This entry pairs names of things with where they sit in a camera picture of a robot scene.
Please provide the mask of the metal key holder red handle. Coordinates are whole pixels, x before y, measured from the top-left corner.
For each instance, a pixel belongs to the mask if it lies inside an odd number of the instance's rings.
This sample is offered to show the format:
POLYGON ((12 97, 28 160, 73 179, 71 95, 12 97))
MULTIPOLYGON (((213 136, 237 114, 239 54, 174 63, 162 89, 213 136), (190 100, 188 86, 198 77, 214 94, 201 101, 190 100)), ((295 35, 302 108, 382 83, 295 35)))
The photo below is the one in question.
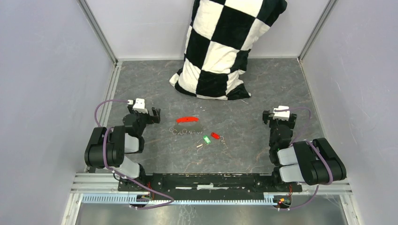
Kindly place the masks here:
POLYGON ((201 134, 203 132, 203 125, 200 123, 198 117, 181 117, 176 119, 175 125, 169 129, 169 132, 175 135, 201 134))

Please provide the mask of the key with green tag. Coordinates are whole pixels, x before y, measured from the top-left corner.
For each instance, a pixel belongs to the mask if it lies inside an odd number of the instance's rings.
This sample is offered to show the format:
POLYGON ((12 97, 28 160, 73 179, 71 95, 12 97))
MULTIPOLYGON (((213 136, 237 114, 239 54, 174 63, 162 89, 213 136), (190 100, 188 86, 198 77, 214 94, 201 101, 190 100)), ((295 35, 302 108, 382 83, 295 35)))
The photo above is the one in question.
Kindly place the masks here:
POLYGON ((211 143, 211 140, 207 135, 204 135, 203 138, 201 140, 199 140, 198 142, 201 142, 200 144, 198 144, 196 146, 196 148, 199 150, 199 149, 203 148, 205 145, 209 145, 211 143))

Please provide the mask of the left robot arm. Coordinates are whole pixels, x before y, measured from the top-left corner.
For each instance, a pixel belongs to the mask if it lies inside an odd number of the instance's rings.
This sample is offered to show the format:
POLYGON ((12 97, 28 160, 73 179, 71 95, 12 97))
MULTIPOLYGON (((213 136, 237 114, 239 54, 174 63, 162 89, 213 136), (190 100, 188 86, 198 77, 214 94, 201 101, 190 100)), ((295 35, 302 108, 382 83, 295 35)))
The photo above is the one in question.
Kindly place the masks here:
POLYGON ((123 180, 130 177, 130 186, 136 191, 142 191, 147 186, 145 170, 141 164, 133 162, 127 155, 143 152, 144 129, 147 125, 160 123, 161 109, 153 107, 152 114, 135 111, 132 107, 128 109, 130 113, 124 116, 123 125, 111 129, 93 129, 84 153, 84 161, 90 168, 107 168, 123 180))

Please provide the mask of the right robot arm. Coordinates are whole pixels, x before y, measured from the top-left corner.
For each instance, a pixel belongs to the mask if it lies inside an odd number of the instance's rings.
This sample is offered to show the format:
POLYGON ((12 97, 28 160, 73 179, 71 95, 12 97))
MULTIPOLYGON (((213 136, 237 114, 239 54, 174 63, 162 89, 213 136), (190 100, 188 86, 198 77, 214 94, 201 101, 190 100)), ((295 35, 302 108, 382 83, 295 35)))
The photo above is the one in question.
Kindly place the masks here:
POLYGON ((296 114, 279 106, 263 111, 262 120, 270 128, 269 159, 275 165, 271 186, 284 191, 291 183, 330 185, 345 180, 346 167, 326 138, 295 141, 296 114))

